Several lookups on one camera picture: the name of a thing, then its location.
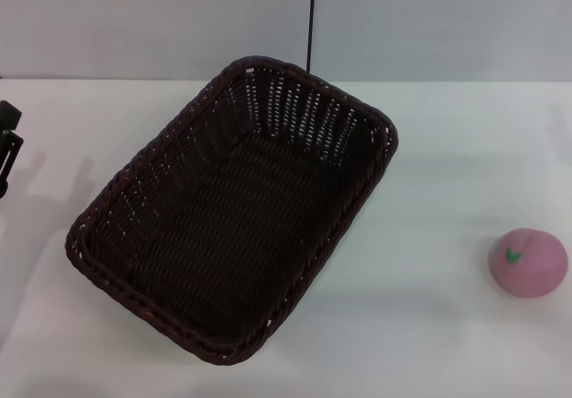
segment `white table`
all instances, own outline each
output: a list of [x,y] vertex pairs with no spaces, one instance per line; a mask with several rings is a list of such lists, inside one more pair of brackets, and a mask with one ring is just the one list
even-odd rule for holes
[[0,80],[25,139],[0,200],[0,394],[16,398],[567,397],[572,279],[511,298],[487,251],[572,252],[572,84],[340,83],[400,148],[332,259],[250,360],[218,368],[96,289],[73,219],[204,82]]

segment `pink toy fruit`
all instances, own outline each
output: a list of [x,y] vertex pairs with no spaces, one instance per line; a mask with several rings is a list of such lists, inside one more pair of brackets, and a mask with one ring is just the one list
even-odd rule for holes
[[552,234],[520,228],[505,234],[490,258],[492,276],[506,291],[521,298],[554,291],[568,271],[568,255]]

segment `basket rim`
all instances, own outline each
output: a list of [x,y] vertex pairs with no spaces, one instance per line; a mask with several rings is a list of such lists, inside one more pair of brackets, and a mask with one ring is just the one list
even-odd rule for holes
[[[139,171],[148,162],[154,161],[164,149],[169,148],[177,140],[177,137],[172,136],[178,135],[179,131],[185,131],[189,124],[194,123],[199,118],[200,113],[213,98],[217,97],[222,89],[247,69],[253,67],[264,67],[282,72],[284,75],[298,80],[300,84],[330,96],[341,105],[350,106],[362,116],[381,123],[389,129],[387,137],[391,137],[391,145],[385,146],[384,139],[384,143],[376,152],[377,155],[372,158],[367,167],[365,180],[351,192],[349,199],[344,199],[343,208],[336,212],[338,214],[336,220],[333,221],[333,224],[328,225],[328,229],[324,230],[324,233],[320,233],[320,238],[315,247],[306,250],[312,256],[301,266],[298,273],[306,277],[307,280],[292,281],[284,291],[283,295],[287,295],[286,298],[284,299],[282,295],[273,307],[268,307],[269,316],[265,316],[262,320],[270,318],[272,324],[267,327],[264,322],[263,325],[253,327],[245,336],[239,337],[238,341],[230,341],[224,340],[224,337],[220,336],[209,336],[201,332],[200,328],[196,328],[188,322],[180,321],[168,308],[157,305],[150,297],[124,282],[112,270],[92,258],[93,242],[89,244],[87,237],[91,225],[104,214],[106,207],[131,184]],[[72,264],[97,287],[103,289],[124,307],[146,320],[151,326],[167,335],[181,347],[196,354],[200,359],[217,365],[231,365],[240,362],[254,354],[296,307],[304,292],[332,254],[340,237],[349,228],[355,213],[361,208],[374,186],[382,178],[398,143],[395,126],[385,114],[306,72],[297,65],[286,64],[274,58],[258,55],[240,58],[213,78],[153,140],[113,177],[86,210],[78,216],[66,239],[67,256]]]

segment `wicker basket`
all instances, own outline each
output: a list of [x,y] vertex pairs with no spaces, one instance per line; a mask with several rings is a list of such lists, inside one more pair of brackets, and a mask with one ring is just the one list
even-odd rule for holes
[[296,307],[397,145],[380,111],[295,65],[240,59],[78,217],[68,258],[200,359],[241,362]]

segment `black wire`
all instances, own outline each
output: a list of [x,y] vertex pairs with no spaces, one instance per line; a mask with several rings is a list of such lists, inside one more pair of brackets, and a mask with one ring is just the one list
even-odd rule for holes
[[306,71],[310,72],[310,63],[312,61],[312,31],[314,29],[314,1],[310,0],[310,21],[307,31],[307,59],[306,59]]

